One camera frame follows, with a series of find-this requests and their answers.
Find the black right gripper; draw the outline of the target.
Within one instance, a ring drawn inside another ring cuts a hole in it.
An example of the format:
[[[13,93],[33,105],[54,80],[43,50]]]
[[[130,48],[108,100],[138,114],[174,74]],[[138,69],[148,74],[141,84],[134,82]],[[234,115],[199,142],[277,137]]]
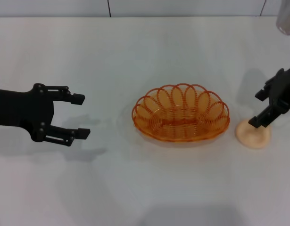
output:
[[[274,77],[270,78],[259,90],[255,97],[260,101],[269,99],[269,106],[266,107],[259,115],[251,118],[248,123],[259,128],[267,128],[281,114],[290,110],[290,69],[281,68]]]

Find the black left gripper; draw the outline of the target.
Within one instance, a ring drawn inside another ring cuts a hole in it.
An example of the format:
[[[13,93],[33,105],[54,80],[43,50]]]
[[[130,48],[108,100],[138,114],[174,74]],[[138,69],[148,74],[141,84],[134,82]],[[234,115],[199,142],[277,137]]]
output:
[[[54,102],[82,105],[85,95],[71,94],[68,86],[34,84],[27,92],[0,89],[0,126],[25,129],[35,142],[71,146],[75,139],[86,140],[90,129],[52,126]]]

